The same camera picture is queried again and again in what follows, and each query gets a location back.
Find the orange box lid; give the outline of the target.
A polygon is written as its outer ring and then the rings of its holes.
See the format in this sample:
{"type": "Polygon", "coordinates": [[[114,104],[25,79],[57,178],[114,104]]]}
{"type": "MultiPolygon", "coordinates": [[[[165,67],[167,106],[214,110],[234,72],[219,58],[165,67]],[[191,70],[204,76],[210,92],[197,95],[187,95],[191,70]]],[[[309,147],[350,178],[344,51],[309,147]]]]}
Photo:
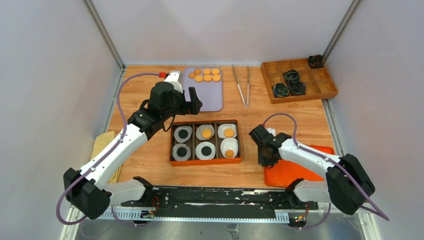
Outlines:
{"type": "Polygon", "coordinates": [[[297,179],[312,182],[324,181],[328,168],[336,160],[331,147],[307,146],[292,141],[283,143],[278,149],[281,160],[273,167],[264,167],[264,183],[268,187],[288,187],[297,179]]]}

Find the black sandwich cookie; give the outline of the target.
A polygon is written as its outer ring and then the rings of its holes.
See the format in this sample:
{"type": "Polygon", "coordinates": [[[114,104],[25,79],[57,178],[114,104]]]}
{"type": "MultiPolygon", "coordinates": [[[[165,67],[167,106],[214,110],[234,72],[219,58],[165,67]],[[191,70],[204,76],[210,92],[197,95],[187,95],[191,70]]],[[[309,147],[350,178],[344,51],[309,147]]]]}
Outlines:
{"type": "Polygon", "coordinates": [[[179,132],[178,132],[178,137],[179,138],[181,138],[181,139],[185,139],[185,138],[187,138],[189,136],[189,132],[186,130],[186,129],[181,129],[179,132]]]}
{"type": "Polygon", "coordinates": [[[187,155],[187,149],[185,147],[179,147],[176,150],[176,155],[180,158],[185,157],[187,155]]]}
{"type": "Polygon", "coordinates": [[[203,156],[210,156],[212,154],[213,150],[209,146],[203,146],[201,149],[201,153],[203,156]]]}

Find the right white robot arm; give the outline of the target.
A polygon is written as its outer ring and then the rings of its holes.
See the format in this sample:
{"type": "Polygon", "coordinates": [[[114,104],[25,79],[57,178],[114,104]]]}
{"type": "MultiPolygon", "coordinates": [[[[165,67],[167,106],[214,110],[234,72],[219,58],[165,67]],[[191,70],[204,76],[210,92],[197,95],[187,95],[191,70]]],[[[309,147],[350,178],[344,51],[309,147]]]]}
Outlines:
{"type": "Polygon", "coordinates": [[[257,146],[259,165],[275,166],[279,161],[299,165],[316,175],[322,181],[311,181],[301,177],[285,187],[284,202],[298,209],[307,202],[327,203],[347,215],[358,209],[381,214],[379,207],[371,200],[376,188],[359,162],[352,154],[343,156],[325,153],[297,140],[298,123],[285,113],[294,124],[291,135],[274,133],[263,122],[249,132],[257,146]]]}

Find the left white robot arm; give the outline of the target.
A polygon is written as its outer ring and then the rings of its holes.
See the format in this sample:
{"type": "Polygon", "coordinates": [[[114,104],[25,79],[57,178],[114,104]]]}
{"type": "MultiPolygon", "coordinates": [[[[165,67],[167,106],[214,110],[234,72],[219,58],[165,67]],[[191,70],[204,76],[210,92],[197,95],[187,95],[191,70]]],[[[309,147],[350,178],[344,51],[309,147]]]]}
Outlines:
{"type": "Polygon", "coordinates": [[[116,105],[123,129],[92,160],[78,170],[69,168],[63,174],[64,192],[56,205],[56,217],[61,223],[72,224],[60,214],[63,200],[83,213],[75,224],[85,219],[95,220],[109,207],[123,202],[135,201],[142,207],[152,203],[153,193],[148,189],[149,182],[143,178],[135,177],[121,183],[109,183],[109,179],[135,150],[158,131],[167,131],[165,122],[168,119],[174,120],[177,115],[197,115],[202,107],[194,87],[189,88],[191,100],[186,101],[180,71],[159,72],[156,76],[164,80],[154,85],[149,99],[144,100],[129,119],[123,113],[119,99],[122,90],[118,89],[116,105]]]}

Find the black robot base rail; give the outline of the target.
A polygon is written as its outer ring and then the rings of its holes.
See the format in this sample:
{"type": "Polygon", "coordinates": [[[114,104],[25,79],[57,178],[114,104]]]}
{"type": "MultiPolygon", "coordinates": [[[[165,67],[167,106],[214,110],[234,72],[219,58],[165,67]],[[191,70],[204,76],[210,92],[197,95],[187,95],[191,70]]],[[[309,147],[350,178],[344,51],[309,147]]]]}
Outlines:
{"type": "Polygon", "coordinates": [[[141,200],[128,200],[122,207],[141,207],[157,217],[190,219],[265,220],[277,211],[304,214],[317,210],[317,202],[295,203],[283,189],[194,186],[155,186],[141,200]]]}

